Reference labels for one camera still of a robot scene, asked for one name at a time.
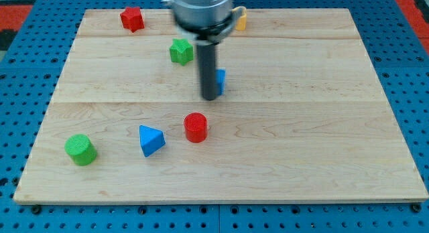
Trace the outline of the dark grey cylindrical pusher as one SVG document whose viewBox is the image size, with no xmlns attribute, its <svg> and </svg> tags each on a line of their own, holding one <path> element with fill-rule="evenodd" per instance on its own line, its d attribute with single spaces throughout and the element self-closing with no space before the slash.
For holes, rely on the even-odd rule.
<svg viewBox="0 0 429 233">
<path fill-rule="evenodd" d="M 205 100 L 212 101 L 218 96 L 216 46 L 197 45 L 196 55 L 201 96 Z"/>
</svg>

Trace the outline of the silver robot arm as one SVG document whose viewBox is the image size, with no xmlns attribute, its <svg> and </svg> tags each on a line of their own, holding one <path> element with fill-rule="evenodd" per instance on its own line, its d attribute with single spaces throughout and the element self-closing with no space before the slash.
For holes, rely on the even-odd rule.
<svg viewBox="0 0 429 233">
<path fill-rule="evenodd" d="M 196 46 L 200 94 L 212 101 L 219 96 L 217 45 L 227 38 L 244 16 L 233 0 L 162 0 L 172 10 L 178 31 Z"/>
</svg>

